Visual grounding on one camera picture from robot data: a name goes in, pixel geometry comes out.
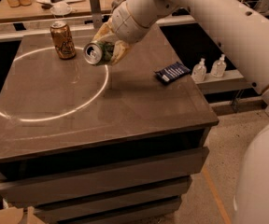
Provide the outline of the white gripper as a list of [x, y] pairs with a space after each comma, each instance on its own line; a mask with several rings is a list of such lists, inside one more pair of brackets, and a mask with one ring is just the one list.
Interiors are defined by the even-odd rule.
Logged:
[[159, 12], [154, 0], [126, 0], [113, 11], [112, 19], [105, 22], [92, 39], [96, 42], [115, 43], [109, 65], [122, 60], [131, 49], [130, 44], [139, 42], [147, 34], [158, 20]]

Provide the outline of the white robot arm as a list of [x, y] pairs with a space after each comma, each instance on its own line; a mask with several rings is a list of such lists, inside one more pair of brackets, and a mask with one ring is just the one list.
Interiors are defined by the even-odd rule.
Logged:
[[[269, 20], [237, 0], [124, 0], [94, 38], [138, 42], [176, 7], [190, 12], [269, 105]], [[233, 224], [269, 224], [269, 124], [242, 161]]]

